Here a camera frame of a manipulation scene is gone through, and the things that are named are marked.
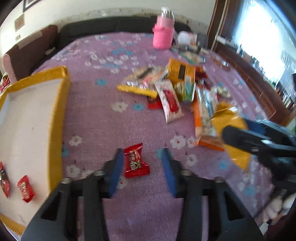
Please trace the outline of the white gloved right hand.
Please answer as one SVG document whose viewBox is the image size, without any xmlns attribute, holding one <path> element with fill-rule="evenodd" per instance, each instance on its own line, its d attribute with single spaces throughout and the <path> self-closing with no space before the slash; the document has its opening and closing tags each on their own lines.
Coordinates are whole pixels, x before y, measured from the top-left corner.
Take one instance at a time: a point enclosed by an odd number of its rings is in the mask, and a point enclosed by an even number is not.
<svg viewBox="0 0 296 241">
<path fill-rule="evenodd" d="M 295 201 L 295 193 L 289 195 L 286 198 L 282 196 L 278 196 L 274 198 L 263 210 L 262 212 L 262 222 L 268 223 L 271 221 L 272 223 L 278 222 L 282 217 L 288 214 L 291 209 L 293 203 Z"/>
</svg>

